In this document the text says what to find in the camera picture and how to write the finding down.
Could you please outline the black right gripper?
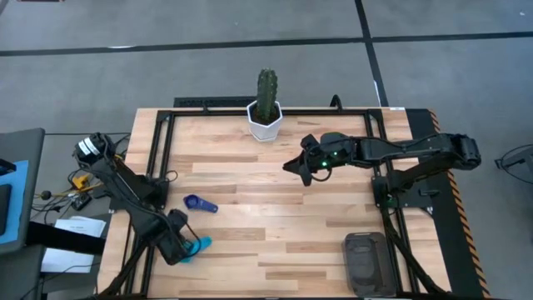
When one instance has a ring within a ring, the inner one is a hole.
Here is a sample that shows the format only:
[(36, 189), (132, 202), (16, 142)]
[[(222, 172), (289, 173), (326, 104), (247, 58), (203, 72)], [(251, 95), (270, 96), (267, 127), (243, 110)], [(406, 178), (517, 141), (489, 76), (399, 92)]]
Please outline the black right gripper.
[(308, 167), (340, 167), (352, 165), (360, 167), (362, 160), (357, 150), (360, 137), (347, 138), (332, 142), (318, 141), (312, 134), (301, 140), (303, 151), (282, 166), (289, 173), (300, 173), (305, 187), (311, 185), (313, 176)]

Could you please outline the light blue measuring cup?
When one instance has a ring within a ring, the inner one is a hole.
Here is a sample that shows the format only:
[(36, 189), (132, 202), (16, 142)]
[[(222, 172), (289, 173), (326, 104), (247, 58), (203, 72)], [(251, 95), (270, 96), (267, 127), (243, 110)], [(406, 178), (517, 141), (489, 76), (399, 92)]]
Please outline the light blue measuring cup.
[(212, 239), (210, 237), (200, 237), (190, 242), (192, 243), (192, 259), (212, 245)]

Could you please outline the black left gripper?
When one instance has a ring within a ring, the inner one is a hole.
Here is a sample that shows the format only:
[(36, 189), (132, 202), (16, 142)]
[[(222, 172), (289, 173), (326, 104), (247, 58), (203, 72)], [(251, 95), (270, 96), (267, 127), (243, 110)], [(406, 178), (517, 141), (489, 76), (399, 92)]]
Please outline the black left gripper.
[(168, 265), (189, 263), (192, 260), (192, 243), (180, 233), (186, 222), (187, 215), (181, 210), (171, 210), (162, 219), (162, 232), (157, 247)]

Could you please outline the small black device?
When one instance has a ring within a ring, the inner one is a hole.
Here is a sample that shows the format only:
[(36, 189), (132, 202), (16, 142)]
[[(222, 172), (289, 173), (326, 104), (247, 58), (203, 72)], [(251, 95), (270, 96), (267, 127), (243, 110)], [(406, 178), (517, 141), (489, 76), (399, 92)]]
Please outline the small black device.
[(76, 211), (81, 211), (84, 209), (90, 202), (92, 197), (87, 193), (79, 193), (76, 196), (72, 197), (71, 207)]

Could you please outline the blue pad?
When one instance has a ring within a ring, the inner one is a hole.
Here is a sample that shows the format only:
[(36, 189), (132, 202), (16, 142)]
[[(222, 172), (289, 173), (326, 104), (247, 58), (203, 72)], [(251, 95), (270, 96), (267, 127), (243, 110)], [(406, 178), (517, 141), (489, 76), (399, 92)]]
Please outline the blue pad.
[(6, 203), (7, 208), (0, 208), (0, 245), (16, 241), (20, 234), (22, 206), (27, 181), (28, 160), (15, 162), (17, 169), (0, 175), (0, 187), (10, 188), (9, 196), (0, 204)]

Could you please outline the black ribbed strip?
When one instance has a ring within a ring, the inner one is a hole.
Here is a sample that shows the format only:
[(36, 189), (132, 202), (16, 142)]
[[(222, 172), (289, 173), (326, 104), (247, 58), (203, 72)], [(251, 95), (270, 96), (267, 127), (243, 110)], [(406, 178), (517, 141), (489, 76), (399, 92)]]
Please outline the black ribbed strip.
[(175, 108), (245, 108), (256, 100), (253, 96), (175, 97)]

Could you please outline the black hazard-striped mat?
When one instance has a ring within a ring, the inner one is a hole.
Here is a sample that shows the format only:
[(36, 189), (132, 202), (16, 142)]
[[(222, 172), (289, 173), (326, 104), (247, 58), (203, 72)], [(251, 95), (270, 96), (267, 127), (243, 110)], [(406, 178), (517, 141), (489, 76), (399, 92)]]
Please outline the black hazard-striped mat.
[(479, 254), (453, 172), (426, 180), (437, 195), (430, 198), (433, 214), (405, 210), (411, 247), (433, 280), (458, 296), (489, 298)]

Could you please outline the white paper sheets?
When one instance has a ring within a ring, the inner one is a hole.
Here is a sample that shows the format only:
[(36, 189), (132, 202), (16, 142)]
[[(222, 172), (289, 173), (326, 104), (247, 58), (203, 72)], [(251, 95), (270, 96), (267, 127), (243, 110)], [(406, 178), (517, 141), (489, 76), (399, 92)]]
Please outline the white paper sheets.
[[(72, 216), (69, 219), (58, 219), (54, 227), (73, 233), (81, 233), (100, 238), (106, 222), (89, 217)], [(89, 273), (94, 256), (74, 251), (47, 248), (42, 260), (42, 273)]]

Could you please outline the black plastic basket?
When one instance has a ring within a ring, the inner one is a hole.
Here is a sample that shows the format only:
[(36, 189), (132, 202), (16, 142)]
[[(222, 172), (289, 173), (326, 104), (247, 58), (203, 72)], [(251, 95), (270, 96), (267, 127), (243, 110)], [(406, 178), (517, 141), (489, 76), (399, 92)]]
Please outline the black plastic basket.
[(358, 297), (396, 295), (396, 280), (382, 233), (349, 233), (342, 242), (342, 250), (347, 285)]

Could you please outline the gray stand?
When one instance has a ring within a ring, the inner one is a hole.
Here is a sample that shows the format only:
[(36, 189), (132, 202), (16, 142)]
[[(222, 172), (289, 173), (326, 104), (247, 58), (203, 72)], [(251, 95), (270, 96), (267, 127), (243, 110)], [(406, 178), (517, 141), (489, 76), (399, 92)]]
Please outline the gray stand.
[(512, 148), (495, 160), (496, 167), (508, 170), (517, 164), (525, 164), (533, 173), (533, 143)]

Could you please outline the gray cart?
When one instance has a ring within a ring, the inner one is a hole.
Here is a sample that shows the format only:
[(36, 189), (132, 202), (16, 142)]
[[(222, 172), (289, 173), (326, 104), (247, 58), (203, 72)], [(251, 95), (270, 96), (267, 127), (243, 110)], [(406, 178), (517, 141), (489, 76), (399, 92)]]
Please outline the gray cart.
[(31, 207), (42, 156), (45, 130), (34, 128), (0, 133), (0, 158), (9, 162), (27, 161), (27, 176), (22, 185), (23, 197), (17, 214), (17, 238), (7, 242), (0, 237), (0, 255), (13, 253), (24, 247), (28, 235)]

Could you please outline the white hexagonal plant pot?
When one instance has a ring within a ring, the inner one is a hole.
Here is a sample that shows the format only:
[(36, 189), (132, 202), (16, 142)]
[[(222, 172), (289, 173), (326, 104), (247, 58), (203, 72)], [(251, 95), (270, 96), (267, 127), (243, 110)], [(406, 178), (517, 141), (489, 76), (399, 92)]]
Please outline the white hexagonal plant pot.
[(277, 118), (268, 125), (264, 125), (252, 120), (252, 110), (255, 108), (257, 101), (254, 101), (246, 106), (249, 132), (260, 143), (274, 141), (279, 132), (281, 120), (283, 119), (283, 113), (280, 103), (278, 101), (275, 101), (274, 103), (277, 112)]

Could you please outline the green cactus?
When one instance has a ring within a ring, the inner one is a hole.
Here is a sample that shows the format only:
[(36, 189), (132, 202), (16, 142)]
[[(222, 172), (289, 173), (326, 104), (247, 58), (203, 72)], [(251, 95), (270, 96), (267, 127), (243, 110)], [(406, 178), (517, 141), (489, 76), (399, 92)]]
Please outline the green cactus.
[(276, 120), (277, 75), (273, 69), (262, 69), (257, 80), (255, 117), (267, 125)]

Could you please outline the small dark blue measuring cup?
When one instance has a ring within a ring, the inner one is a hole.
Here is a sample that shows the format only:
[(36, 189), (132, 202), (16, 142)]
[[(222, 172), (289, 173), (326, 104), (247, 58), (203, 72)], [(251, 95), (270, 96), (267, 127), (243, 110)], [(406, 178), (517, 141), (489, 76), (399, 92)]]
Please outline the small dark blue measuring cup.
[(190, 210), (199, 210), (209, 213), (216, 213), (218, 211), (218, 206), (215, 203), (209, 202), (195, 194), (185, 196), (183, 202)]

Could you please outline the black bar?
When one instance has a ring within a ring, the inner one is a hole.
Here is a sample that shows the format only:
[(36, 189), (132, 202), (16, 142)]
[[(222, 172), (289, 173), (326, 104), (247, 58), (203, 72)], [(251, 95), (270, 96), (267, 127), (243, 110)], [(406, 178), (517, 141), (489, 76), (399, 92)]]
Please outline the black bar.
[(106, 239), (83, 233), (70, 232), (43, 223), (30, 222), (28, 225), (26, 245), (42, 245), (46, 248), (72, 251), (92, 255), (101, 255)]

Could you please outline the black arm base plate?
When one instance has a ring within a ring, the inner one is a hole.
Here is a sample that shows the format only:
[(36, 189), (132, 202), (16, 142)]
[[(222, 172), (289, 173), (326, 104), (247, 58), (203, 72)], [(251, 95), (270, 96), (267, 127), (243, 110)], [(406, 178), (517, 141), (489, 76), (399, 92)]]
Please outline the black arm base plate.
[(432, 206), (431, 196), (438, 193), (429, 188), (426, 180), (393, 191), (388, 187), (386, 177), (373, 177), (371, 186), (379, 208), (428, 208)]
[[(167, 180), (148, 179), (147, 184), (150, 187), (143, 187), (139, 190), (138, 195), (142, 200), (142, 204), (146, 204), (150, 208), (163, 209), (167, 204), (167, 194), (169, 189), (169, 182)], [(115, 198), (109, 192), (111, 198), (109, 209), (113, 211), (121, 211), (126, 209), (127, 202)]]

